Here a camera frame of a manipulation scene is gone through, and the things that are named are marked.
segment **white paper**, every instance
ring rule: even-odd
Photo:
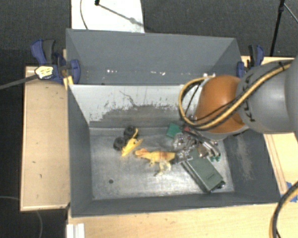
[[[144,33],[140,0],[82,0],[81,11],[89,30]],[[80,0],[72,0],[72,28],[86,29],[80,14]]]

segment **gray floor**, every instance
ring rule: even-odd
[[[0,0],[0,83],[23,77],[35,63],[29,45],[53,38],[65,47],[71,0]],[[260,44],[269,53],[279,0],[141,0],[145,30],[160,33],[237,38],[240,51]],[[298,0],[286,0],[298,18]],[[276,56],[298,53],[298,25],[285,10],[276,42]],[[0,92],[0,195],[19,195],[22,143],[22,87]],[[19,214],[17,203],[0,199],[0,238],[38,237],[39,223]],[[43,237],[64,237],[64,211],[42,212]]]

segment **yellow toy dinosaur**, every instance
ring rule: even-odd
[[[171,170],[171,164],[170,161],[175,158],[174,152],[164,152],[164,151],[153,151],[149,152],[147,149],[142,148],[140,150],[135,151],[135,155],[137,155],[140,158],[145,158],[150,160],[149,165],[152,166],[155,162],[159,163],[159,172],[157,175],[162,175],[165,171],[165,167],[167,167],[167,170]]]

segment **wooden board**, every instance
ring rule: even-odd
[[[35,67],[26,68],[26,76]],[[20,210],[65,208],[70,201],[66,91],[52,81],[25,84]]]
[[[265,62],[278,60],[266,58]],[[27,68],[26,76],[34,68]],[[64,87],[49,81],[25,86],[21,210],[58,209],[70,201]],[[265,135],[280,190],[298,180],[298,145],[293,133]],[[85,237],[269,237],[276,204],[72,219],[85,224]],[[281,212],[282,237],[298,238],[298,202]]]

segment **green object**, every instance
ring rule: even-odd
[[[182,130],[180,129],[180,126],[175,124],[175,123],[170,123],[168,131],[167,131],[167,136],[174,138],[176,134],[181,133]]]
[[[190,152],[192,160],[182,163],[199,187],[205,192],[212,192],[225,185],[223,177],[207,158],[200,158],[196,149]]]

